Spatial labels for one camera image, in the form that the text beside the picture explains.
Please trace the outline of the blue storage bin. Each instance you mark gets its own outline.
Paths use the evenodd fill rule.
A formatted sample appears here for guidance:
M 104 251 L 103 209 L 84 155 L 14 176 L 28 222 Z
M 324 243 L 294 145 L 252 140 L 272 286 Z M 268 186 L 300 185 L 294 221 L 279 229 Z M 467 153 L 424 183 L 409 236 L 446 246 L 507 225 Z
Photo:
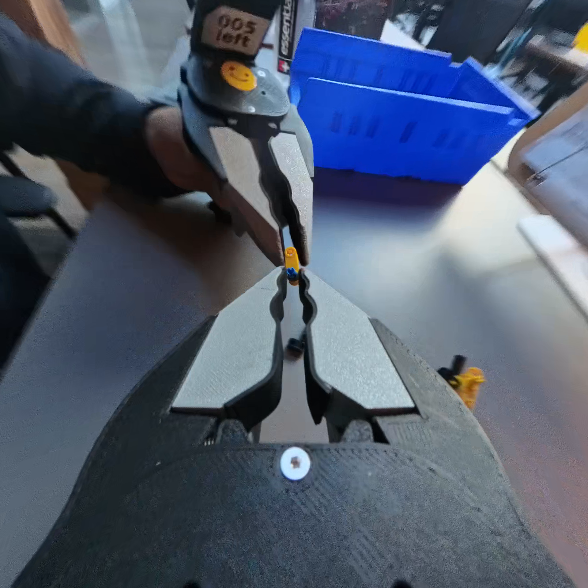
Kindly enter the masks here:
M 290 100 L 320 168 L 465 185 L 540 112 L 475 59 L 305 28 Z

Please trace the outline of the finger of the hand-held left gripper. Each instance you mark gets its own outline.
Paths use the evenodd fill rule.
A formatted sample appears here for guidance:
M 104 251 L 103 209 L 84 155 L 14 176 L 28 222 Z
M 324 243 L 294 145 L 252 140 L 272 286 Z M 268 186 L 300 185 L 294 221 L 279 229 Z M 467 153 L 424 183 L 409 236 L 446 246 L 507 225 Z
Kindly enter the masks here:
M 280 133 L 269 141 L 269 152 L 285 189 L 278 197 L 279 209 L 297 249 L 299 262 L 308 266 L 312 253 L 313 179 L 296 135 Z
M 235 232 L 247 233 L 269 261 L 283 266 L 282 228 L 263 190 L 253 144 L 228 127 L 211 127 L 209 132 L 226 175 L 222 195 Z

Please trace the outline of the yellow and black lego assembly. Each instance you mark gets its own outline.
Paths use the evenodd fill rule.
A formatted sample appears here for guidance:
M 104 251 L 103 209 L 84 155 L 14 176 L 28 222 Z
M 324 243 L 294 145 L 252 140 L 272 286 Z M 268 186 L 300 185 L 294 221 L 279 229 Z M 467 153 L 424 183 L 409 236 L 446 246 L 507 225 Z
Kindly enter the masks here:
M 467 367 L 467 357 L 455 355 L 449 367 L 440 367 L 437 373 L 454 390 L 464 402 L 466 407 L 473 412 L 481 385 L 486 381 L 484 373 L 476 367 Z

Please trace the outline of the person's left forearm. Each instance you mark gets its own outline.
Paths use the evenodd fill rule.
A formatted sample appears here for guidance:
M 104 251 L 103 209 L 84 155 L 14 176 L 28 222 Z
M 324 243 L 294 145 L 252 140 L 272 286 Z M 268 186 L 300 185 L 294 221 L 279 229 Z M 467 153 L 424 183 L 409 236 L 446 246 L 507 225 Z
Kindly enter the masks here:
M 72 163 L 151 199 L 182 194 L 148 148 L 147 104 L 1 15 L 1 151 Z

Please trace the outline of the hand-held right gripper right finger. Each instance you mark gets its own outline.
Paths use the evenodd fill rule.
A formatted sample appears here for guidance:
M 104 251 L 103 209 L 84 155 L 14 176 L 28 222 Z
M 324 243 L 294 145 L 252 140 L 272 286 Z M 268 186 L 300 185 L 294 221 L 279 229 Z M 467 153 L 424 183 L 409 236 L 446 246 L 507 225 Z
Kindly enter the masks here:
M 301 270 L 306 397 L 316 424 L 414 413 L 416 405 L 370 317 L 333 287 Z

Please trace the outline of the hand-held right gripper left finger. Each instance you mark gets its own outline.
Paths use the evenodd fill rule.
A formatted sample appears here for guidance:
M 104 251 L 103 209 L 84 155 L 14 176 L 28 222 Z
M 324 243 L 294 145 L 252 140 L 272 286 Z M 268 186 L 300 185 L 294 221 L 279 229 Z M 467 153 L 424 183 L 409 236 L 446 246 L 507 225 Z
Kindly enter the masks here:
M 282 394 L 281 322 L 287 294 L 276 268 L 221 310 L 178 387 L 178 413 L 240 421 L 257 428 Z

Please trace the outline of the black mesh chair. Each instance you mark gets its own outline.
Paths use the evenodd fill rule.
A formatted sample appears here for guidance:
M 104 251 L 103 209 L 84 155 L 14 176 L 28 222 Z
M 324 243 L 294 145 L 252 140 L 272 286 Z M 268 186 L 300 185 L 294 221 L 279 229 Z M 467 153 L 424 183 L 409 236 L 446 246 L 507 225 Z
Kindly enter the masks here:
M 77 232 L 57 211 L 57 197 L 50 188 L 29 178 L 22 169 L 1 152 L 1 211 L 10 218 L 48 217 L 69 239 Z

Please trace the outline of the dark lego set box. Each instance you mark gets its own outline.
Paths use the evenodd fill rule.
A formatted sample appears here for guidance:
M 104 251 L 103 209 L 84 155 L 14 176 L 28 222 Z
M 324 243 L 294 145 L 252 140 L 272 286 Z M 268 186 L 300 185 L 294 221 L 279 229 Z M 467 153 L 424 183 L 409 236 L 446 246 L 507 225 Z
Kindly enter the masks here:
M 380 40 L 393 1 L 316 1 L 313 27 Z

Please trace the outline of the black and white cardboard box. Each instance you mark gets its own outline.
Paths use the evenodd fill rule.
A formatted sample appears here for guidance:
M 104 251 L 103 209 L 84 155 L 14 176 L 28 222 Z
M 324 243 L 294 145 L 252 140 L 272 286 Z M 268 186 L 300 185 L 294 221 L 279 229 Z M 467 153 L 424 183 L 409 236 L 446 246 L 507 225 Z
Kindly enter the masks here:
M 317 1 L 281 1 L 277 19 L 277 71 L 290 77 L 300 36 L 304 29 L 314 28 Z

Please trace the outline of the silver computer monitor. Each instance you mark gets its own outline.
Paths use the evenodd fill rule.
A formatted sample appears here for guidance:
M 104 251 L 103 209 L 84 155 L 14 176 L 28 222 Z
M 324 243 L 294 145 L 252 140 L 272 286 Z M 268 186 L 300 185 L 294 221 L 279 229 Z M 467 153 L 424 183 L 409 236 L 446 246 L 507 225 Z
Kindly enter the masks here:
M 507 175 L 537 212 L 518 231 L 587 318 L 587 84 L 518 138 Z

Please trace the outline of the person's left hand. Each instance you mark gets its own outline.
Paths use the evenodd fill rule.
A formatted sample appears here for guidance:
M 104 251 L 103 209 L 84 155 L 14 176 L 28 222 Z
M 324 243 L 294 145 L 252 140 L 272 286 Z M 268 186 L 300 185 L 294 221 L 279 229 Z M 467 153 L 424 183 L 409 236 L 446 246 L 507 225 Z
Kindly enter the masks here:
M 185 142 L 181 111 L 168 106 L 152 109 L 146 116 L 143 134 L 149 151 L 173 187 L 180 194 L 208 195 L 208 208 L 216 221 L 231 226 L 238 236 L 243 235 L 245 229 L 225 198 L 224 181 Z

